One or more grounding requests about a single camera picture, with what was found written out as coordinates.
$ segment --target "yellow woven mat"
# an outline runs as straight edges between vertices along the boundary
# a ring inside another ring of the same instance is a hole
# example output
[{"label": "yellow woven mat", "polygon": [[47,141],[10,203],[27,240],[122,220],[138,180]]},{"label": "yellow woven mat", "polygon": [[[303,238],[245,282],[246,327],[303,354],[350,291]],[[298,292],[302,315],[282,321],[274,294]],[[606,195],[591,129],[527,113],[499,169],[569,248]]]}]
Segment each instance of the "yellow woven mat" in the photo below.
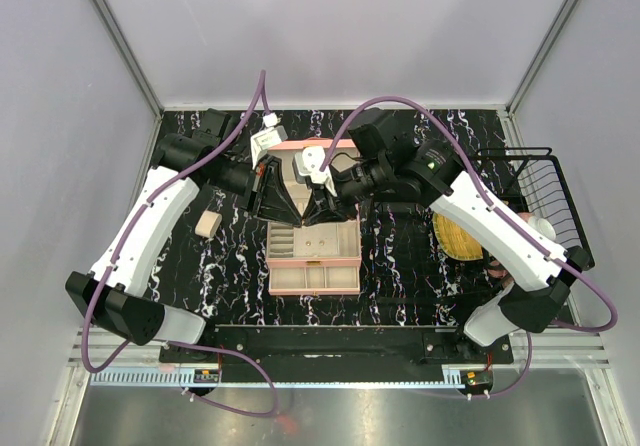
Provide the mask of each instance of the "yellow woven mat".
[{"label": "yellow woven mat", "polygon": [[458,261],[482,259],[482,246],[464,229],[444,216],[433,214],[433,229],[445,254]]}]

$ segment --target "black wire dish rack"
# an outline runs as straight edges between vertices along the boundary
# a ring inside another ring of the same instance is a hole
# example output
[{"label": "black wire dish rack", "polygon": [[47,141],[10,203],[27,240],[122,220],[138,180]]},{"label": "black wire dish rack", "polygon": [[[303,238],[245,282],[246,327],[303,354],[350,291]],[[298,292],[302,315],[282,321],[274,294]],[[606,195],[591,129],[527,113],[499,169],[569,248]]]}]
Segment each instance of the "black wire dish rack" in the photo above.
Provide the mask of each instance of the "black wire dish rack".
[{"label": "black wire dish rack", "polygon": [[557,243],[565,248],[581,246],[589,253],[591,259],[585,268],[589,270],[595,266],[593,254],[560,162],[552,152],[548,147],[483,148],[472,159],[482,176],[497,171],[504,177],[509,171],[507,179],[489,181],[494,194],[516,212],[546,218],[556,231]]}]

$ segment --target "pink jewelry box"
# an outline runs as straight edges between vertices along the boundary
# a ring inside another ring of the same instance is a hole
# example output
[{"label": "pink jewelry box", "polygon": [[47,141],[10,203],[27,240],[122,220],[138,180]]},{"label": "pink jewelry box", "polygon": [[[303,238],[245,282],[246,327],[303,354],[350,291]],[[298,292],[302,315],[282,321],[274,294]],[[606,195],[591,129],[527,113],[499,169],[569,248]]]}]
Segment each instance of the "pink jewelry box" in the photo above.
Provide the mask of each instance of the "pink jewelry box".
[{"label": "pink jewelry box", "polygon": [[[282,160],[285,186],[302,214],[311,192],[299,184],[293,172],[293,156],[308,146],[328,149],[330,139],[285,141],[269,154]],[[353,141],[340,140],[336,155],[358,155]],[[354,164],[346,155],[336,156],[332,165],[342,171]],[[267,266],[270,270],[269,293],[272,295],[358,294],[360,292],[360,217],[344,223],[325,223],[294,228],[269,222],[267,226]]]}]

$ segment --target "gray wall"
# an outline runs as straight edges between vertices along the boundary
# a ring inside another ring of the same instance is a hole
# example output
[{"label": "gray wall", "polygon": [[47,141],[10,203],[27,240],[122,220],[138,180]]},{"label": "gray wall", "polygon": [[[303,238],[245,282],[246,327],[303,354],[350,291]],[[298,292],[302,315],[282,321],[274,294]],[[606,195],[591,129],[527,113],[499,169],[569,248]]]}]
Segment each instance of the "gray wall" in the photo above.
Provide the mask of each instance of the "gray wall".
[{"label": "gray wall", "polygon": [[[640,0],[583,0],[516,117],[528,145],[560,157],[594,250],[591,276],[620,323],[604,335],[640,437]],[[608,313],[577,286],[586,324]]]},{"label": "gray wall", "polygon": [[153,118],[88,0],[0,0],[0,443],[33,445]]},{"label": "gray wall", "polygon": [[109,0],[167,107],[505,103],[563,0]]}]

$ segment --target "black marble table surface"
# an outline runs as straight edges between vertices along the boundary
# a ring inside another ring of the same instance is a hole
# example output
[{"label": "black marble table surface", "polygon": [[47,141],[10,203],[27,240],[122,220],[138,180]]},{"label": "black marble table surface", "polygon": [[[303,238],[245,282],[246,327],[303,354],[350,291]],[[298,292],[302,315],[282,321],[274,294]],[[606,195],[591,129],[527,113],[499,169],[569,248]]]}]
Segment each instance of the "black marble table surface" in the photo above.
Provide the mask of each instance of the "black marble table surface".
[{"label": "black marble table surface", "polygon": [[[332,138],[349,111],[277,111],[289,139]],[[158,140],[199,126],[201,112],[167,112]],[[419,113],[394,112],[410,123],[416,137],[440,133]],[[468,153],[504,147],[495,111],[438,110],[434,114]],[[232,147],[249,159],[248,138],[261,125],[254,113]],[[510,177],[506,165],[483,172],[500,193]],[[185,211],[152,270],[147,297],[213,318],[219,324],[247,325],[455,325],[485,300],[489,279],[481,262],[448,258],[435,238],[431,212],[402,204],[364,204],[361,208],[362,266],[358,296],[273,297],[265,261],[267,223],[245,217],[237,198],[205,186]],[[223,222],[215,237],[196,236],[205,209]]]}]

